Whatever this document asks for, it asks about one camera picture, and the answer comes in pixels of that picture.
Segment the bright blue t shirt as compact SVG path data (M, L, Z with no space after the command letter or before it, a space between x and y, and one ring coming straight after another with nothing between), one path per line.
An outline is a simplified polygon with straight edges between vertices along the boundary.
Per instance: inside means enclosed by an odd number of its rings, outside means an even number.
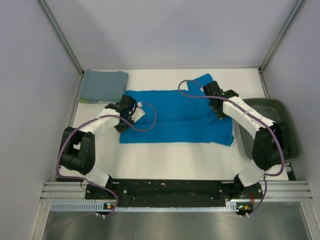
M135 123L136 131L127 129L120 135L121 144L137 143L218 143L231 146L233 121L219 119L208 105L200 87L213 81L205 74L187 83L187 90L126 91L138 102L145 115Z

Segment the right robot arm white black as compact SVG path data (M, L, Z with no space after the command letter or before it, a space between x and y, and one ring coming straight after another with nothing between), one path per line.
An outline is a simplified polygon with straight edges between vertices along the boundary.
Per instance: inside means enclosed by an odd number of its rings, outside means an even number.
M216 81L203 88L209 106L220 119L232 118L253 138L252 160L234 177L233 192L245 198L263 177L277 177L291 157L290 129L284 121L269 119L242 100L233 90L223 91Z

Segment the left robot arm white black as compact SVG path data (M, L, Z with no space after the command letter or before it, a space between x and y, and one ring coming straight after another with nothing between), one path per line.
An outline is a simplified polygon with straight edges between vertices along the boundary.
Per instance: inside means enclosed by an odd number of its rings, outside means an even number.
M67 127L62 135L58 163L75 171L81 178L96 184L96 192L102 198L109 198L114 191L110 176L96 164L96 141L109 129L124 133L131 125L145 115L142 104L134 98L123 95L117 103L109 103L88 123Z

